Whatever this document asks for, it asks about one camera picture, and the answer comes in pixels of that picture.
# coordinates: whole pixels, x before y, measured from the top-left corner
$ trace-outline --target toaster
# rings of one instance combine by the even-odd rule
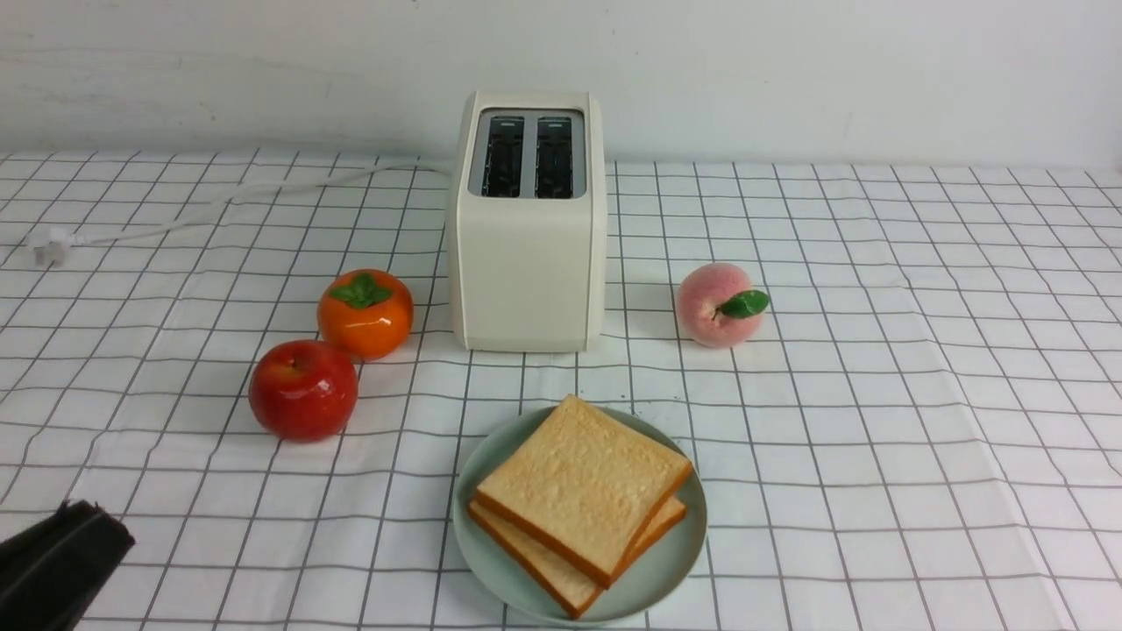
[[[604,321],[607,179],[588,93],[475,92],[449,184],[452,330],[469,350],[588,350]]]

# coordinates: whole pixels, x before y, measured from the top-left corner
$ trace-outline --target stacked bread slices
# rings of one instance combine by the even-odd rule
[[[682,454],[567,396],[476,488],[468,513],[572,618],[686,518]]]

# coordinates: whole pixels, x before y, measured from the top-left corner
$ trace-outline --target black object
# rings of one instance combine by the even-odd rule
[[[518,196],[525,126],[526,120],[521,116],[496,116],[491,119],[484,171],[485,198]]]
[[[100,506],[63,502],[0,543],[0,629],[71,631],[134,545]]]
[[[549,117],[537,121],[539,199],[572,199],[572,119]]]

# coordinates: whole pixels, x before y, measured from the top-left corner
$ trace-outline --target green leaf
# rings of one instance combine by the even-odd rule
[[[763,313],[769,304],[771,304],[771,298],[767,294],[756,290],[748,290],[723,302],[717,308],[717,313],[739,320]]]
[[[394,292],[379,286],[370,274],[362,273],[355,276],[349,284],[331,290],[329,295],[346,302],[351,309],[366,309],[389,300]]]
[[[350,302],[355,300],[355,292],[351,291],[350,285],[339,285],[338,287],[331,290],[331,298],[343,302]]]

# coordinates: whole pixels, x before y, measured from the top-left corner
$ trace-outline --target light green plate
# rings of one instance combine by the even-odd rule
[[[665,435],[635,417],[608,408],[600,409],[640,433],[682,452]],[[460,551],[485,587],[511,607],[539,622],[557,627],[594,628],[642,614],[681,584],[705,546],[708,512],[701,481],[696,473],[678,492],[678,499],[688,510],[686,519],[640,557],[576,621],[570,620],[561,605],[468,515],[468,502],[471,501],[476,486],[511,457],[552,411],[553,406],[545,408],[504,423],[479,443],[468,458],[456,482],[452,505],[452,525]]]

